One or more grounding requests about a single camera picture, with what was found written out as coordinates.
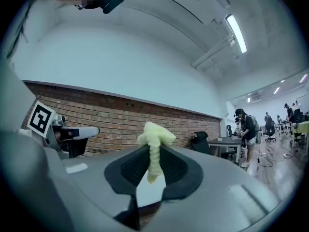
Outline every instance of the crumpled cloth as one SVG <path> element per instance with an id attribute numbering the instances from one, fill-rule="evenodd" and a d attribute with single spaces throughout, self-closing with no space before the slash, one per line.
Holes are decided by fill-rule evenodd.
<path id="1" fill-rule="evenodd" d="M 176 136 L 162 126 L 152 122 L 146 122 L 144 133 L 137 138 L 140 145 L 149 145 L 150 164 L 148 168 L 147 180 L 149 183 L 155 182 L 158 176 L 163 174 L 160 166 L 160 145 L 171 145 Z"/>

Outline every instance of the wooden floor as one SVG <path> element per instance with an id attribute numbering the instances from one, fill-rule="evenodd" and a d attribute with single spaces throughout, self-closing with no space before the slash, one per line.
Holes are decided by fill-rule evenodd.
<path id="1" fill-rule="evenodd" d="M 289 135 L 277 135 L 275 142 L 266 143 L 266 138 L 266 136 L 263 136 L 261 144 L 255 145 L 250 166 L 242 169 L 268 186 L 277 198 L 282 201 L 297 189 L 298 183 L 302 180 L 307 164 L 305 148 L 304 146 L 298 146 L 298 143 L 292 148 Z M 265 156 L 260 157 L 260 164 L 257 163 L 259 150 L 261 153 L 267 153 Z M 290 154 L 292 157 L 284 159 L 282 154 Z M 247 154 L 245 152 L 239 164 L 242 164 L 246 157 Z M 267 157 L 272 163 L 264 159 L 264 157 Z M 235 156 L 229 160 L 235 162 Z M 151 220 L 158 208 L 159 204 L 150 207 L 149 210 L 147 210 L 147 207 L 143 208 L 143 211 L 140 212 L 141 227 L 144 227 Z"/>

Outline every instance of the white shorts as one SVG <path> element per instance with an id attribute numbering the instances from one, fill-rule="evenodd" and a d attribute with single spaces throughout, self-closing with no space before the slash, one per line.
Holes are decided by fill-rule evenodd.
<path id="1" fill-rule="evenodd" d="M 246 145 L 254 145 L 255 144 L 255 140 L 256 140 L 256 137 L 253 137 L 250 140 L 246 139 Z"/>

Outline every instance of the ceiling light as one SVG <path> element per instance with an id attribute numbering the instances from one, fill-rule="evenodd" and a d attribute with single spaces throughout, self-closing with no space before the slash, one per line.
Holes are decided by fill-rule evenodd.
<path id="1" fill-rule="evenodd" d="M 276 89 L 276 91 L 275 91 L 275 93 L 274 93 L 274 94 L 276 94 L 276 93 L 278 92 L 279 88 L 280 88 L 280 87 L 278 87 L 278 88 Z"/>
<path id="2" fill-rule="evenodd" d="M 300 80 L 300 83 L 301 83 L 302 81 L 304 81 L 305 78 L 306 78 L 307 76 L 308 76 L 308 74 L 304 75 L 304 77 Z"/>
<path id="3" fill-rule="evenodd" d="M 226 20 L 228 21 L 228 23 L 230 24 L 236 38 L 237 38 L 237 41 L 238 41 L 238 44 L 240 46 L 240 49 L 241 49 L 241 52 L 242 53 L 245 53 L 247 51 L 247 47 L 246 47 L 246 43 L 243 39 L 243 36 L 242 36 L 242 33 L 240 31 L 240 28 L 238 26 L 238 23 L 235 19 L 235 17 L 231 14 L 231 15 L 228 15 L 226 17 Z"/>

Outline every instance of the white ceiling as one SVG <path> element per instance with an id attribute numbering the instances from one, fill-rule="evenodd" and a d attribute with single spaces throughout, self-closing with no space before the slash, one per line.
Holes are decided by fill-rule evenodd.
<path id="1" fill-rule="evenodd" d="M 231 102 L 234 106 L 238 106 L 240 104 L 247 103 L 249 97 L 252 99 L 251 102 L 258 102 L 266 99 L 274 99 L 280 95 L 284 95 L 286 93 L 304 87 L 305 84 L 308 82 L 308 77 L 302 83 L 300 83 L 300 80 L 303 78 L 305 74 L 309 74 L 309 71 L 305 70 L 301 73 L 298 73 L 297 75 L 287 78 L 284 80 L 283 83 L 278 82 L 269 85 L 265 88 L 253 91 L 250 93 L 250 95 L 245 94 L 243 96 L 234 98 L 231 100 Z M 274 94 L 274 92 L 278 87 L 279 87 L 278 92 Z"/>
<path id="2" fill-rule="evenodd" d="M 192 63 L 231 33 L 225 17 L 233 14 L 248 51 L 242 54 L 237 41 L 234 46 L 225 44 L 197 67 L 205 75 L 218 81 L 273 65 L 290 68 L 303 64 L 299 56 L 305 49 L 280 0 L 227 0 L 230 6 L 224 0 L 176 1 L 125 0 L 109 15 L 100 8 L 79 11 L 74 6 L 59 8 L 57 13 L 60 22 L 127 26 L 142 31 L 176 48 Z"/>

